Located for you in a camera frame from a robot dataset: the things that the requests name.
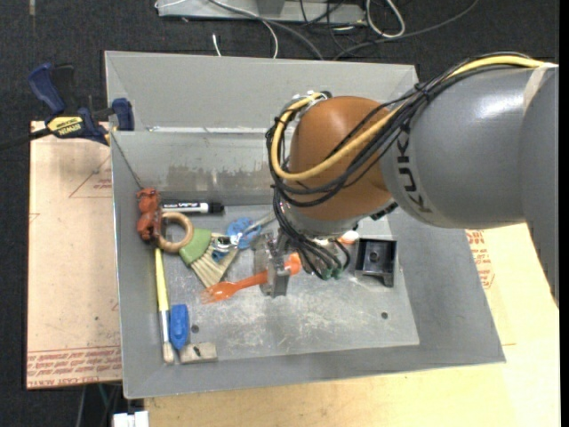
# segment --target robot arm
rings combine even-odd
[[[557,85],[556,66],[495,54],[391,103],[301,97],[268,132],[275,211],[289,246],[306,270],[322,270],[333,259],[306,241],[333,254],[330,242],[395,204],[438,227],[527,221],[558,302]]]

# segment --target wooden ring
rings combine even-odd
[[[167,253],[178,253],[194,237],[194,225],[186,215],[180,212],[163,212],[162,218],[177,222],[186,231],[186,236],[180,242],[170,242],[162,236],[162,233],[158,234],[158,246],[160,248]]]

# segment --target small toy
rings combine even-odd
[[[147,188],[136,193],[142,215],[136,223],[140,238],[149,241],[160,235],[162,215],[160,214],[160,194],[158,190]]]

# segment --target black cable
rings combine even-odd
[[[263,18],[261,16],[256,16],[256,15],[250,14],[249,12],[241,11],[237,8],[227,6],[227,5],[225,5],[221,2],[218,2],[216,0],[207,0],[207,1],[210,2],[211,4],[215,4],[216,6],[219,6],[220,8],[223,8],[224,10],[234,12],[235,14],[240,14],[241,16],[245,16],[247,19],[258,20],[261,22],[265,22],[269,25],[279,27],[282,30],[284,30],[284,31],[290,33],[291,35],[296,36],[298,39],[300,39],[302,41],[302,43],[304,43],[307,47],[310,48],[310,51],[312,51],[319,60],[324,59],[322,53],[318,50],[318,48],[316,46],[314,46],[314,44],[308,38],[306,38],[304,35],[297,32],[296,30],[293,30],[292,28],[287,27],[285,24],[281,24],[280,22],[275,22],[274,20],[266,19],[266,18]]]
[[[81,400],[79,401],[79,410],[77,411],[77,419],[75,421],[75,427],[81,427],[83,423],[83,411],[85,407],[85,393],[87,392],[87,385],[83,386],[83,390],[81,391]]]
[[[38,130],[34,133],[26,134],[26,136],[21,136],[19,138],[12,139],[11,141],[2,142],[0,144],[0,151],[8,150],[8,149],[11,149],[12,147],[17,147],[17,146],[20,146],[22,144],[26,144],[27,142],[30,142],[30,141],[33,141],[33,140],[36,140],[39,138],[43,138],[44,136],[49,136],[50,134],[52,134],[52,132],[50,132],[50,130],[48,128],[44,128],[44,129]]]
[[[465,10],[459,12],[455,16],[452,16],[452,18],[444,20],[443,22],[440,22],[440,23],[435,24],[433,26],[422,28],[422,29],[416,30],[414,32],[408,32],[408,33],[405,33],[401,36],[397,36],[395,38],[378,38],[378,39],[374,39],[372,41],[367,41],[365,43],[357,44],[355,46],[349,47],[348,49],[345,50],[345,52],[342,52],[341,54],[334,57],[333,60],[340,60],[346,54],[351,54],[355,51],[359,51],[359,50],[364,49],[364,48],[369,47],[369,46],[373,46],[373,45],[377,45],[377,44],[381,44],[381,43],[389,43],[389,42],[393,42],[393,41],[399,41],[399,40],[402,40],[402,39],[405,39],[405,38],[408,38],[411,36],[422,35],[423,33],[427,33],[427,32],[433,31],[433,30],[437,30],[441,27],[444,27],[445,25],[448,25],[448,24],[455,22],[456,20],[460,19],[462,16],[468,14],[478,4],[479,1],[480,0],[474,0],[468,6],[468,8],[466,8]]]
[[[304,0],[299,0],[299,5],[301,6],[301,11],[302,11],[302,18],[304,19],[304,22],[305,22],[303,24],[303,27],[310,26],[312,24],[319,22],[320,20],[322,20],[325,17],[329,17],[330,14],[335,12],[337,9],[339,9],[345,3],[346,3],[346,0],[341,0],[341,2],[338,2],[333,8],[330,8],[330,0],[326,0],[326,11],[323,12],[322,14],[320,14],[319,16],[316,16],[314,19],[309,20],[307,15],[306,15],[306,11],[304,10]]]

